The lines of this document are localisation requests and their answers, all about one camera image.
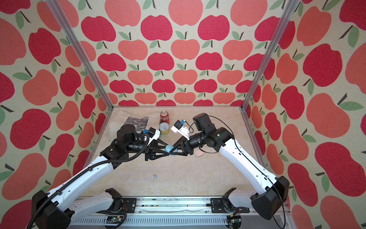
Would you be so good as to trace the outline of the blue earbud charging case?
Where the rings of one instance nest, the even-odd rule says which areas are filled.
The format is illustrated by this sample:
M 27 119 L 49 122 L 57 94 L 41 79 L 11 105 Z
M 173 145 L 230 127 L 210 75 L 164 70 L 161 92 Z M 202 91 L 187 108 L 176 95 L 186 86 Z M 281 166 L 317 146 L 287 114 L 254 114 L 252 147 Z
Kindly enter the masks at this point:
M 167 152 L 167 153 L 178 153 L 178 149 L 177 148 L 175 148 L 174 146 L 171 146 L 171 145 L 167 145 L 166 147 L 165 147 L 165 152 Z

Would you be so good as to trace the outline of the pink earbud charging case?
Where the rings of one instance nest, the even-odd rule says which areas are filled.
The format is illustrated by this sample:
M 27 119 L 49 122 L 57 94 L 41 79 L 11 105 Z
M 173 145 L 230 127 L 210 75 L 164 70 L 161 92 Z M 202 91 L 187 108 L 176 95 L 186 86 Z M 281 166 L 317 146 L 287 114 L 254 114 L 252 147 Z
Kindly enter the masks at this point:
M 201 151 L 201 150 L 197 150 L 197 151 L 195 151 L 195 156 L 196 157 L 201 157 L 202 155 L 204 155 L 205 153 L 203 152 L 203 151 Z

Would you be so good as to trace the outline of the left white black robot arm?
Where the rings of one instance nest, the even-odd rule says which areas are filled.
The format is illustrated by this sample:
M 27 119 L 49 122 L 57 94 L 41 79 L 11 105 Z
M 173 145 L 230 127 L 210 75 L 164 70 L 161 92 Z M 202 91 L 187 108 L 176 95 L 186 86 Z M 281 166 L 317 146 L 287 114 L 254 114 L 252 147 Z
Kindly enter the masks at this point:
M 146 160 L 168 156 L 167 143 L 154 128 L 137 133 L 135 126 L 123 125 L 117 138 L 104 149 L 88 167 L 63 184 L 48 192 L 39 191 L 32 197 L 31 220 L 27 228 L 65 229 L 75 221 L 94 213 L 121 216 L 120 226 L 127 218 L 128 208 L 122 195 L 113 188 L 102 194 L 78 201 L 77 198 L 92 184 L 114 171 L 122 163 L 130 162 L 144 154 Z

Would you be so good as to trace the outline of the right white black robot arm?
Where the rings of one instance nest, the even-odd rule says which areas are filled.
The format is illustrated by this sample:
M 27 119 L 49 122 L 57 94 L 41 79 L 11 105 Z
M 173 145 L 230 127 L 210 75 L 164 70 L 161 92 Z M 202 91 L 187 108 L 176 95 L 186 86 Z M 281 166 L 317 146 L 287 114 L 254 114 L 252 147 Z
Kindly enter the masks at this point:
M 176 141 L 169 153 L 171 155 L 187 156 L 193 154 L 196 148 L 208 146 L 227 158 L 245 175 L 254 188 L 247 194 L 233 189 L 226 198 L 234 208 L 252 207 L 264 219 L 270 220 L 279 209 L 284 209 L 288 198 L 289 181 L 284 176 L 276 176 L 269 172 L 253 157 L 251 157 L 235 139 L 228 127 L 216 128 L 211 122 L 211 116 L 201 113 L 193 118 L 198 133 L 191 135 L 185 126 L 185 120 L 177 120 L 171 127 L 181 138 Z

